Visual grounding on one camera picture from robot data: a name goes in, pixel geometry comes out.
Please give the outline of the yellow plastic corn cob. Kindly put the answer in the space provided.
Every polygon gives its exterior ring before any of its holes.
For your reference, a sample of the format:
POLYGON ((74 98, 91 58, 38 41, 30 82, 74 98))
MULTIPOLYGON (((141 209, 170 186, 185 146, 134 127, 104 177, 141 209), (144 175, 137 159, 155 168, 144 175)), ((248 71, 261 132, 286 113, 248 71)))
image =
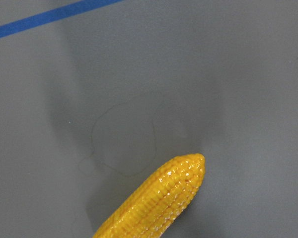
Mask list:
POLYGON ((152 173, 99 227, 95 238, 159 238, 195 197, 202 154, 176 156, 152 173))

